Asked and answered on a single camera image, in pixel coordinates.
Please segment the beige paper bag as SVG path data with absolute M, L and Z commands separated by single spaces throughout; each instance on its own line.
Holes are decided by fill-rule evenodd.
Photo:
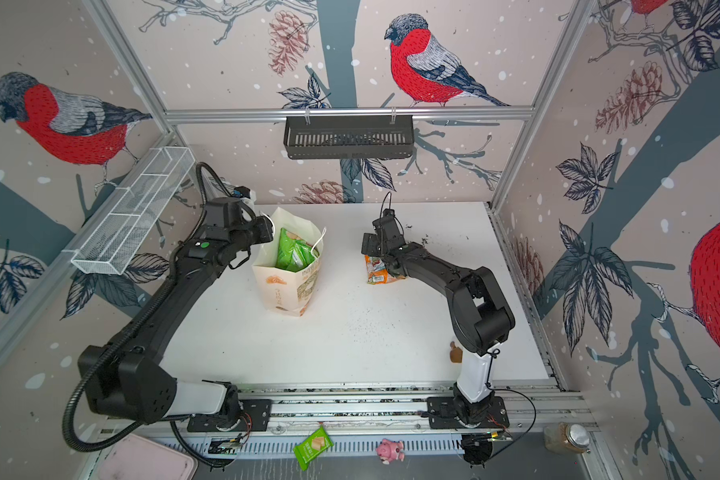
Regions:
M 316 289 L 321 268 L 326 229 L 319 229 L 310 220 L 296 216 L 282 207 L 266 214 L 274 224 L 275 236 L 263 244 L 253 263 L 253 273 L 263 304 L 282 314 L 302 316 Z M 309 267 L 299 272 L 289 272 L 275 267 L 280 229 L 286 228 L 317 248 L 319 257 Z

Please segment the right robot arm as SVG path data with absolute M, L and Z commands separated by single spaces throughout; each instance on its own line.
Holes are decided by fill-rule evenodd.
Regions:
M 455 418 L 466 427 L 484 422 L 503 427 L 492 367 L 516 321 L 493 271 L 457 266 L 408 242 L 391 208 L 382 208 L 372 225 L 374 231 L 364 235 L 361 252 L 379 259 L 395 277 L 423 282 L 447 302 L 454 334 L 464 350 L 454 388 Z

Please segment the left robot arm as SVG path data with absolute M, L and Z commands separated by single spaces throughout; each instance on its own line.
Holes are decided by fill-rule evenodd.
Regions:
M 239 198 L 208 201 L 197 231 L 174 253 L 169 274 L 139 314 L 102 347 L 78 359 L 90 410 L 154 423 L 169 414 L 178 380 L 161 366 L 173 335 L 201 295 L 240 253 L 273 240 L 273 222 Z

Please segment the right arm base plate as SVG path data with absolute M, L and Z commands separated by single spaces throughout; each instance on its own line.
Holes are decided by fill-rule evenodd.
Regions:
M 477 403 L 470 403 L 461 395 L 428 397 L 422 415 L 433 430 L 509 428 L 504 400 L 496 394 L 491 394 Z

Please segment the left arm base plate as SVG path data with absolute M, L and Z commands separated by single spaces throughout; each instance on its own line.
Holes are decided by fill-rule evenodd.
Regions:
M 269 399 L 239 400 L 221 412 L 192 416 L 187 430 L 192 433 L 249 433 L 265 432 L 268 427 L 272 401 Z

